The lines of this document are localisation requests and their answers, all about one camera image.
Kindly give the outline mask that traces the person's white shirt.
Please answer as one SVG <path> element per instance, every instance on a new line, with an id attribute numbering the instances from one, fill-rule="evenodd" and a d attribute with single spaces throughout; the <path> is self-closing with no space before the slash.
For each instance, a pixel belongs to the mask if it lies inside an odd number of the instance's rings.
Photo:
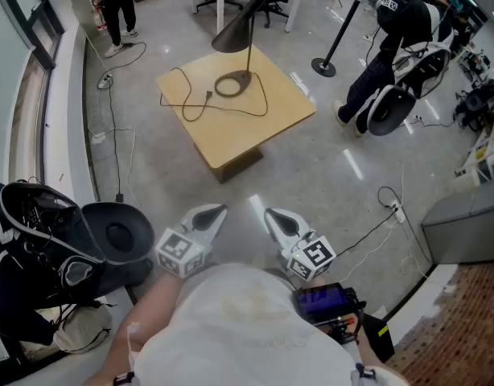
<path id="1" fill-rule="evenodd" d="M 138 353 L 140 386 L 407 386 L 356 361 L 299 315 L 290 285 L 248 265 L 213 266 L 184 284 L 168 326 Z"/>

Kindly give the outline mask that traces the low white shelf unit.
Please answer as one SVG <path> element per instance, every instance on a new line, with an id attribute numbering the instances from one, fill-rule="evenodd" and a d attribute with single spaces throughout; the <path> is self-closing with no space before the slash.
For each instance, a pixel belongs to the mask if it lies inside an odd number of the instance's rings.
<path id="1" fill-rule="evenodd" d="M 491 129 L 481 132 L 465 163 L 455 171 L 455 177 L 472 171 L 478 173 L 480 185 L 494 180 L 494 123 Z"/>

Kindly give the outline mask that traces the white grey open backpack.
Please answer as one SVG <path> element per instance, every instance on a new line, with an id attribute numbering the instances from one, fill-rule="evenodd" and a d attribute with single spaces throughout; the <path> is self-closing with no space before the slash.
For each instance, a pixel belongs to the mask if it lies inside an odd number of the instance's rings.
<path id="1" fill-rule="evenodd" d="M 422 42 L 399 49 L 393 62 L 394 83 L 385 86 L 371 105 L 368 131 L 375 136 L 393 132 L 411 113 L 415 103 L 435 90 L 451 61 L 449 46 Z"/>

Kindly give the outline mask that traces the person's left forearm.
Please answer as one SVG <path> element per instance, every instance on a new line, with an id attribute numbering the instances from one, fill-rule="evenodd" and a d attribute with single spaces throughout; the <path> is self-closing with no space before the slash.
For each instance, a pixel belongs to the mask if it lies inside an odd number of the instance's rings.
<path id="1" fill-rule="evenodd" d="M 83 386 L 110 386 L 115 377 L 130 371 L 130 352 L 140 352 L 168 325 L 182 286 L 183 279 L 171 273 L 155 282 L 118 327 L 101 369 Z"/>

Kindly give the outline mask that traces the person's right forearm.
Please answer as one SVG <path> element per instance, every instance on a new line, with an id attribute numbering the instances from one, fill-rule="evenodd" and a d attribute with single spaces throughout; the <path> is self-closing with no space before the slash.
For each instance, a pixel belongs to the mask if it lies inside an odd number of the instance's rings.
<path id="1" fill-rule="evenodd" d="M 304 289 L 310 289 L 325 285 L 326 282 L 322 277 L 316 277 L 310 282 L 303 283 Z M 357 317 L 353 315 L 349 315 L 355 319 L 355 323 L 348 327 L 347 332 L 351 332 L 356 329 Z M 365 366 L 378 366 L 381 362 L 373 349 L 370 346 L 368 341 L 368 337 L 364 332 L 364 329 L 361 327 L 357 332 L 356 341 L 350 342 L 346 345 L 343 345 L 344 350 L 346 350 L 349 355 L 354 359 L 355 363 L 362 363 Z"/>

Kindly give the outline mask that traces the clear water bottle red label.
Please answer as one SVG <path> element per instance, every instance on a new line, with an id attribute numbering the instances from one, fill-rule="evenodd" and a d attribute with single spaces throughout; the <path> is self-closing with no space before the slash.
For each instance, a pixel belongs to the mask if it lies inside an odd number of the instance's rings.
<path id="1" fill-rule="evenodd" d="M 107 24 L 105 22 L 104 16 L 101 12 L 101 6 L 96 5 L 94 0 L 89 0 L 92 6 L 93 21 L 99 32 L 104 32 L 107 30 Z"/>

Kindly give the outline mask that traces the dark framed window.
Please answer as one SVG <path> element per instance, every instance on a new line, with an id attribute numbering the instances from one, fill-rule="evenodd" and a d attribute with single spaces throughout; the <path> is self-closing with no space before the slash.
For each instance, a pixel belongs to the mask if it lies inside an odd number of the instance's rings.
<path id="1" fill-rule="evenodd" d="M 49 0 L 0 0 L 0 183 L 44 177 L 47 97 L 63 33 Z"/>

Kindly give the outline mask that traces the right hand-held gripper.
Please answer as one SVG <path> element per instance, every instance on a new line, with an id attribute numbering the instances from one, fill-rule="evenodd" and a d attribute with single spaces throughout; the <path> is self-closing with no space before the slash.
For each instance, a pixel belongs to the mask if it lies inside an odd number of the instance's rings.
<path id="1" fill-rule="evenodd" d="M 291 235 L 302 235 L 309 229 L 299 214 L 281 208 L 267 208 L 264 221 L 274 242 L 281 248 Z M 305 282 L 327 271 L 335 260 L 336 253 L 325 236 L 308 231 L 302 237 L 282 250 L 282 264 L 290 275 Z"/>

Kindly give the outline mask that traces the grey sofa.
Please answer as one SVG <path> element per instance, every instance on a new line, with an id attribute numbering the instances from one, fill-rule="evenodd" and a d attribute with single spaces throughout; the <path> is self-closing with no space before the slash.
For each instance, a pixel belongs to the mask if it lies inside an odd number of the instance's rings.
<path id="1" fill-rule="evenodd" d="M 494 261 L 494 180 L 439 200 L 422 231 L 436 265 Z"/>

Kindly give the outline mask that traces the black box yellow label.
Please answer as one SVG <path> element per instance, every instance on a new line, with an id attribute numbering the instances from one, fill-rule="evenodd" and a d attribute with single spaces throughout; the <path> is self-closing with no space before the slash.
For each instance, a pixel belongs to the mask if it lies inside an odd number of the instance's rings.
<path id="1" fill-rule="evenodd" d="M 395 353 L 387 322 L 366 314 L 362 327 L 377 358 L 386 363 Z"/>

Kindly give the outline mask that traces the black desk lamp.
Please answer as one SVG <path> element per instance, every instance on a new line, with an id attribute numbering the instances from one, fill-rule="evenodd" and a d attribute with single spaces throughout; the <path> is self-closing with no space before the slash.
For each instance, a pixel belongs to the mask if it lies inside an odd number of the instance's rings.
<path id="1" fill-rule="evenodd" d="M 212 41 L 215 51 L 232 54 L 247 50 L 247 60 L 244 69 L 229 72 L 219 77 L 214 89 L 217 95 L 224 98 L 240 96 L 250 85 L 252 72 L 250 71 L 250 58 L 253 45 L 254 16 L 267 0 L 250 0 L 240 11 L 238 16 L 226 26 Z M 231 80 L 238 84 L 235 93 L 221 92 L 220 84 L 225 80 Z"/>

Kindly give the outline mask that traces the black chest-mounted screen device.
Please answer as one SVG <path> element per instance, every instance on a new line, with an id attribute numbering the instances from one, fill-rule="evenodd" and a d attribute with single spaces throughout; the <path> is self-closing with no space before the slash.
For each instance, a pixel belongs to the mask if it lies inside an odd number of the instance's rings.
<path id="1" fill-rule="evenodd" d="M 313 327 L 340 345 L 357 342 L 367 302 L 361 301 L 353 288 L 331 283 L 297 289 L 292 297 L 299 315 Z"/>

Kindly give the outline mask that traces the black backpack with grey trim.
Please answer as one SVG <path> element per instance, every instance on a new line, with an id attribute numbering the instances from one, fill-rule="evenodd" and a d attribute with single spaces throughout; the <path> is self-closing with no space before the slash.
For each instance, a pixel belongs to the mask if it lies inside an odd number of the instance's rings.
<path id="1" fill-rule="evenodd" d="M 138 285 L 152 269 L 153 243 L 136 207 L 79 206 L 42 183 L 0 183 L 0 302 L 40 309 Z"/>

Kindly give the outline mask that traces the low wooden side table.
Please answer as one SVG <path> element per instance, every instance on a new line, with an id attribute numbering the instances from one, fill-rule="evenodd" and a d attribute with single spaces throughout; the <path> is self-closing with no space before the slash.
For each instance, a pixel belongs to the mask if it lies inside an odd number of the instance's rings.
<path id="1" fill-rule="evenodd" d="M 251 50 L 249 87 L 234 98 L 216 94 L 216 80 L 246 65 L 247 50 L 215 52 L 157 78 L 161 105 L 181 121 L 202 159 L 220 182 L 261 159 L 260 147 L 312 116 L 315 105 L 267 55 Z M 236 85 L 222 82 L 231 92 Z"/>

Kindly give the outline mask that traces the black pole stand round base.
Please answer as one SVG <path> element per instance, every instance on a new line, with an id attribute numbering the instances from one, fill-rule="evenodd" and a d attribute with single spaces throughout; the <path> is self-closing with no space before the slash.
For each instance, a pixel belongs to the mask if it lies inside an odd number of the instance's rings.
<path id="1" fill-rule="evenodd" d="M 321 76 L 325 77 L 333 77 L 336 75 L 336 68 L 335 66 L 331 63 L 331 58 L 334 55 L 337 47 L 340 44 L 341 39 L 344 37 L 344 34 L 346 30 L 348 29 L 348 26 L 350 22 L 352 21 L 352 18 L 354 14 L 356 13 L 356 10 L 358 6 L 360 5 L 361 0 L 354 0 L 353 4 L 350 7 L 350 10 L 344 19 L 344 22 L 342 23 L 342 26 L 339 30 L 339 32 L 336 35 L 336 38 L 331 45 L 331 48 L 329 49 L 327 55 L 325 58 L 314 58 L 311 61 L 311 66 L 314 69 L 315 72 L 317 72 Z"/>

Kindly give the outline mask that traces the beige cloth bag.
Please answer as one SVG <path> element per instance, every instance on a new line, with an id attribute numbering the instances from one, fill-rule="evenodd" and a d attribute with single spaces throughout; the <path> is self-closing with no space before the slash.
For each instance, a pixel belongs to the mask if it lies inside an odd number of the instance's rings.
<path id="1" fill-rule="evenodd" d="M 54 344 L 63 352 L 82 354 L 102 344 L 112 329 L 107 305 L 69 305 L 55 323 Z"/>

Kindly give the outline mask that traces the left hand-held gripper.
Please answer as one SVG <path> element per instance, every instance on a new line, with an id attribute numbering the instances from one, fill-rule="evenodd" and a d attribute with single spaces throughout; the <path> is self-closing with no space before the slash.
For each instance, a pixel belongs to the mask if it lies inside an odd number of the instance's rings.
<path id="1" fill-rule="evenodd" d="M 184 235 L 167 228 L 155 246 L 158 264 L 177 277 L 187 278 L 202 269 L 210 259 L 212 241 L 227 217 L 228 208 L 209 203 L 190 209 L 181 220 Z"/>

